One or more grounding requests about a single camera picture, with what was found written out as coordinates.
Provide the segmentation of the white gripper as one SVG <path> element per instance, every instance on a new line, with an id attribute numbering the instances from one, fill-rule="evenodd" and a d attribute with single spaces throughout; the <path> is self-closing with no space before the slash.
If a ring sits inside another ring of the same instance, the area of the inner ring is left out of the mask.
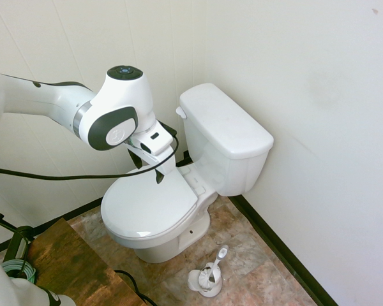
<path id="1" fill-rule="evenodd" d="M 131 145 L 127 145 L 126 147 L 137 169 L 143 167 L 143 162 L 146 162 L 150 168 L 155 169 L 157 184 L 163 181 L 164 175 L 168 175 L 176 167 L 175 152 L 170 145 L 157 155 L 153 155 L 145 149 L 139 149 Z"/>

